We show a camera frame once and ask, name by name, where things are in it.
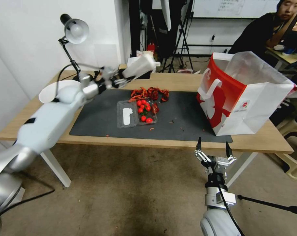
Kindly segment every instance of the clear plastic tray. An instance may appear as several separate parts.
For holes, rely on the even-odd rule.
[[[130,128],[136,126],[138,123],[139,116],[136,102],[119,101],[117,103],[117,127]]]
[[[146,122],[142,122],[141,121],[141,115],[138,113],[138,111],[137,111],[137,114],[138,114],[138,124],[139,125],[151,125],[151,124],[155,124],[156,122],[157,122],[157,115],[156,114],[154,114],[154,108],[153,108],[153,100],[151,100],[151,99],[144,99],[146,102],[148,102],[149,103],[149,105],[151,106],[151,110],[150,111],[148,111],[148,113],[147,113],[147,115],[146,115],[146,118],[152,118],[153,119],[153,122],[152,123],[146,123]]]

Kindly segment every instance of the wooden table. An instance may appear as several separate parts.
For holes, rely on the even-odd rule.
[[[65,71],[62,78],[74,74],[74,71]],[[55,82],[57,75],[50,81]],[[194,74],[168,74],[152,73],[151,79],[134,80],[123,89],[138,89],[139,87],[159,87],[170,91],[197,91],[201,80],[201,75]],[[38,96],[32,99],[27,106],[4,128],[0,133],[0,140],[15,141],[19,128],[26,120],[41,106]],[[177,141],[177,140],[149,140],[132,138],[112,138],[112,137],[88,137],[72,136],[69,132],[77,119],[81,110],[75,114],[73,122],[59,139],[58,143],[66,144],[91,144],[91,145],[115,145],[132,147],[152,147],[152,148],[189,148],[195,149],[196,141]],[[238,177],[244,168],[253,160],[259,152],[263,153],[292,153],[293,149],[282,137],[276,127],[268,120],[265,125],[256,133],[249,135],[233,135],[233,143],[230,144],[233,151],[244,152],[242,156],[233,164],[228,172],[227,186]],[[203,142],[202,150],[222,151],[225,150],[224,143]],[[68,187],[71,180],[63,171],[50,150],[41,154],[61,182]]]
[[[274,57],[276,57],[279,60],[279,62],[275,66],[276,70],[278,70],[282,66],[283,63],[286,65],[289,65],[289,64],[295,63],[297,61],[297,54],[286,55],[280,51],[275,51],[272,48],[267,48],[267,53],[273,55]]]
[[[272,48],[267,48],[266,53],[272,55],[278,60],[278,63],[275,66],[276,70],[279,70],[283,64],[288,66],[297,61],[297,54],[284,55],[282,52],[275,51]],[[297,91],[288,97],[297,98]]]

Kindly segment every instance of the cherry tomato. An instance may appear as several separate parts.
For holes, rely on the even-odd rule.
[[[146,119],[146,123],[150,124],[150,123],[152,123],[152,122],[153,122],[153,119],[152,119],[152,118],[147,118],[147,119]]]

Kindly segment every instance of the red and white bag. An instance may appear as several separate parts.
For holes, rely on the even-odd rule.
[[[215,134],[254,134],[297,86],[252,52],[213,53],[197,99]]]

